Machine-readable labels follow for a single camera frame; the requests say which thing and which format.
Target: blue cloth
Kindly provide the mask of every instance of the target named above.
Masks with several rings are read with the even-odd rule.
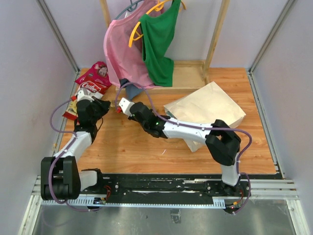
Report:
[[[123,78],[119,80],[121,86],[123,86],[125,83],[128,83],[129,80],[126,78]],[[126,88],[126,97],[129,100],[132,100],[135,96],[139,95],[143,90],[141,88],[136,87],[135,85],[131,84],[128,85]]]

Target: red wire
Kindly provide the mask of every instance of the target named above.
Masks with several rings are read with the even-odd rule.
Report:
[[[108,186],[108,185],[105,185],[105,188],[107,189],[107,200],[108,200],[108,198],[109,198],[110,195],[111,195],[111,187]]]

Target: gray hanger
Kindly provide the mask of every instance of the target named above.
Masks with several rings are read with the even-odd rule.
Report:
[[[138,0],[138,1],[135,1],[134,3],[133,3],[133,0],[130,0],[130,1],[131,1],[131,4],[127,8],[125,8],[121,13],[118,14],[118,16],[115,18],[116,20],[118,20],[118,18],[120,18],[121,15],[123,15],[123,13],[125,11],[129,11],[129,12],[135,11],[137,6],[138,6],[138,3],[141,1],[144,1],[144,0]]]

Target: brown paper bag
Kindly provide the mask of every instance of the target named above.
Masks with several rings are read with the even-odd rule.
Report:
[[[181,99],[164,105],[165,112],[181,121],[194,123],[214,123],[223,120],[231,128],[239,126],[246,116],[236,104],[215,82],[211,82],[199,90]],[[203,144],[185,140],[192,152]]]

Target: red snack bag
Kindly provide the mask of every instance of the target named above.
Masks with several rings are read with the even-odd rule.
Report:
[[[110,86],[105,86],[105,85],[102,85],[100,83],[93,81],[93,79],[91,79],[89,76],[86,77],[82,81],[82,83],[80,83],[80,85],[79,85],[79,88],[86,88],[87,90],[91,91],[92,93],[99,92],[101,94],[104,94],[109,87]]]
[[[100,83],[106,87],[110,87],[108,68],[104,62],[98,61],[84,75],[80,76],[75,82],[81,84],[89,78],[90,81]]]

